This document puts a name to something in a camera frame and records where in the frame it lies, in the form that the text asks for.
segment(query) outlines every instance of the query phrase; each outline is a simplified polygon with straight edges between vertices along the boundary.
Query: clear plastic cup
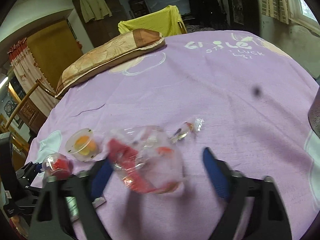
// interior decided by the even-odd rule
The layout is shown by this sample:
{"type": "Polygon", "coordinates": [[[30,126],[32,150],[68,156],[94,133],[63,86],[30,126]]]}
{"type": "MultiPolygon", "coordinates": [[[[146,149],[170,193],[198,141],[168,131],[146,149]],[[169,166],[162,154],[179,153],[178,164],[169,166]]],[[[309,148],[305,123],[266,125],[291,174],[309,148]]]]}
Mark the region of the clear plastic cup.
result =
{"type": "Polygon", "coordinates": [[[99,142],[91,129],[81,129],[73,134],[66,143],[67,153],[76,159],[87,162],[101,152],[99,142]]]}
{"type": "Polygon", "coordinates": [[[60,180],[67,179],[71,176],[73,165],[64,155],[53,153],[43,160],[42,169],[47,176],[56,176],[56,178],[60,180]]]}

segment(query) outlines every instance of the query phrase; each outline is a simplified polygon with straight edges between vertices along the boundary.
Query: yellow fruit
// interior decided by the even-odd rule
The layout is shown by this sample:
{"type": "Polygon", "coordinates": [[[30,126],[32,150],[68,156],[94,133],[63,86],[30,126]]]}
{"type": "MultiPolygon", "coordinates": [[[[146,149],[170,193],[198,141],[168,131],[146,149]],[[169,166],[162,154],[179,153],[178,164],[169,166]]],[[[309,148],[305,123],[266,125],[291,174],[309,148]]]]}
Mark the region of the yellow fruit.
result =
{"type": "Polygon", "coordinates": [[[89,155],[89,153],[90,153],[90,150],[87,147],[84,147],[84,149],[79,151],[79,154],[85,155],[85,156],[89,155]]]}
{"type": "MultiPolygon", "coordinates": [[[[90,140],[90,137],[87,135],[79,137],[75,142],[75,149],[79,150],[81,149],[88,141],[90,140]]],[[[89,155],[90,152],[94,152],[97,150],[97,145],[95,141],[91,140],[79,153],[81,155],[89,155]]]]}

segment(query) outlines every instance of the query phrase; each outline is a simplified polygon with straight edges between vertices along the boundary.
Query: purple bedsheet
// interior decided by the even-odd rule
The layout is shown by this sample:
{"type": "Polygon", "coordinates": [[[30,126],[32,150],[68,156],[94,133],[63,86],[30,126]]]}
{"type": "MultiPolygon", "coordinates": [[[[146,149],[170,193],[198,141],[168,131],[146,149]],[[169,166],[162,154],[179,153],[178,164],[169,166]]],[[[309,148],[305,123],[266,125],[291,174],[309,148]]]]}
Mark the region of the purple bedsheet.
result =
{"type": "MultiPolygon", "coordinates": [[[[113,240],[208,239],[224,206],[204,170],[204,147],[247,177],[274,177],[298,240],[319,212],[309,183],[314,161],[304,150],[319,85],[251,33],[197,32],[165,41],[164,48],[71,88],[33,140],[27,162],[37,159],[40,141],[57,130],[59,152],[67,155],[65,142],[82,128],[160,125],[172,135],[196,115],[204,118],[203,129],[178,142],[187,181],[177,192],[138,195],[112,176],[107,203],[97,213],[113,240]]],[[[77,173],[92,163],[74,165],[77,173]]],[[[34,185],[41,185],[38,178],[34,185]]],[[[79,222],[75,229],[85,239],[79,222]]]]}

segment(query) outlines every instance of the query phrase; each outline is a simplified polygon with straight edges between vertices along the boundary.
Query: hanging jacket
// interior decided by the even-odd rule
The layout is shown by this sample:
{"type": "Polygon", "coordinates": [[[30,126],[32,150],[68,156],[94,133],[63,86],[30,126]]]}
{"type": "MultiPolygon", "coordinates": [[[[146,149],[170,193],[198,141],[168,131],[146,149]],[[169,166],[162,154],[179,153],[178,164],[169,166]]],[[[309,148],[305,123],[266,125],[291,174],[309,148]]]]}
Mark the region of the hanging jacket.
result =
{"type": "Polygon", "coordinates": [[[80,0],[80,7],[84,21],[101,20],[112,13],[105,0],[80,0]]]}

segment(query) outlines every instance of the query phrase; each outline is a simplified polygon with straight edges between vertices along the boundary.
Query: striped curtain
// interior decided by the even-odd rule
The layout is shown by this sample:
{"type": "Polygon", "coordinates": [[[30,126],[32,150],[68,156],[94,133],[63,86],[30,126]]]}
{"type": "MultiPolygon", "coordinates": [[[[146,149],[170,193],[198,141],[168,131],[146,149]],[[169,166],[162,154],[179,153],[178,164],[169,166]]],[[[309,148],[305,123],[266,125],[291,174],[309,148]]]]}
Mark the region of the striped curtain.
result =
{"type": "Polygon", "coordinates": [[[262,14],[289,24],[287,0],[262,0],[262,14]]]}

